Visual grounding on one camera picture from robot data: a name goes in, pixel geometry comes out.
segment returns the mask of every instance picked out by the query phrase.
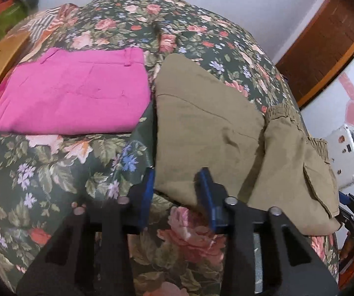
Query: wooden trim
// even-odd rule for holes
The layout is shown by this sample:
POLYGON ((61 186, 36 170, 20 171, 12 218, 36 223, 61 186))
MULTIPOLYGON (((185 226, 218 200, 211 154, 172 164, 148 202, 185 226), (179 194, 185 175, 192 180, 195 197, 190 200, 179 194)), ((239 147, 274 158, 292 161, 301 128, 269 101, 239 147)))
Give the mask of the wooden trim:
POLYGON ((308 25, 305 27, 305 29, 300 33, 298 38, 293 42, 293 44, 290 46, 290 48, 285 52, 285 54, 282 56, 282 58, 277 62, 276 66, 280 65, 284 58, 286 58, 290 52, 293 51, 294 46, 300 42, 302 38, 306 35, 306 33, 311 29, 311 27, 314 25, 314 23, 318 20, 319 16, 322 14, 323 10, 326 8, 330 0, 324 0, 318 11, 316 11, 316 14, 312 17, 311 21, 308 23, 308 25))
POLYGON ((310 101, 316 94, 331 81, 333 80, 337 73, 345 66, 345 64, 350 60, 350 58, 354 55, 354 42, 350 46, 350 48, 345 52, 345 54, 341 57, 340 60, 336 62, 336 64, 329 70, 329 72, 307 93, 305 94, 299 101, 298 106, 301 108, 304 104, 310 101))

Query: cargo pocket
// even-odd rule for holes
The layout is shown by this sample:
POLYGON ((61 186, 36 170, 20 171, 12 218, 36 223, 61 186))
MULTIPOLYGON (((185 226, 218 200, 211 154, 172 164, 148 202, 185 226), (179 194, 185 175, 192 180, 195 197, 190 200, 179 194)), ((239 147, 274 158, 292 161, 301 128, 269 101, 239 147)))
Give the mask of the cargo pocket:
POLYGON ((329 218, 338 215, 338 188, 330 166, 314 154, 304 161, 304 176, 314 198, 322 205, 329 218))

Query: floral tablecloth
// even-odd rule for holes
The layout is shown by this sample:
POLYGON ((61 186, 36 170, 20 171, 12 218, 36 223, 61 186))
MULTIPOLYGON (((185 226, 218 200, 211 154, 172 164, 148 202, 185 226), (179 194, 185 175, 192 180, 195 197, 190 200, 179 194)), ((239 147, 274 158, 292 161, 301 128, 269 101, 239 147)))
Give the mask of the floral tablecloth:
MULTIPOLYGON (((137 46, 145 51, 154 88, 162 61, 178 52, 236 88, 263 113, 270 105, 295 103, 249 32, 183 0, 94 0, 58 21, 23 62, 34 61, 51 47, 76 51, 137 46)), ((11 289, 72 202, 115 198, 140 182, 145 168, 154 164, 155 126, 149 108, 132 134, 0 134, 0 277, 11 289)), ((337 278, 335 235, 307 239, 337 278)), ((128 240, 137 295, 219 294, 227 240, 211 233, 198 213, 155 194, 148 228, 128 240)), ((258 274, 257 291, 261 283, 258 274)))

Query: pink pants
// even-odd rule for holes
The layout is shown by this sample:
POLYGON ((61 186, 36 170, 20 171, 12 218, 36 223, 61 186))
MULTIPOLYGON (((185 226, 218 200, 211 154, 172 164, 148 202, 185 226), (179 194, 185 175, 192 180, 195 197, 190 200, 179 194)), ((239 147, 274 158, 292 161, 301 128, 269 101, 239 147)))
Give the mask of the pink pants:
POLYGON ((129 132, 150 101, 143 51, 49 49, 19 65, 0 99, 0 131, 129 132))

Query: brown wooden door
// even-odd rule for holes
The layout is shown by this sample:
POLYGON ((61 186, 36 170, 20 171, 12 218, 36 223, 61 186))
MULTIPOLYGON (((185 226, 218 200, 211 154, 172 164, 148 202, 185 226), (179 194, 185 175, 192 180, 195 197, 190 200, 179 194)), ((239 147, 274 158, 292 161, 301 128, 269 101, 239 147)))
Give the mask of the brown wooden door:
POLYGON ((334 78, 337 72, 332 69, 339 67, 353 45, 354 0, 325 0, 276 65, 300 107, 334 78))

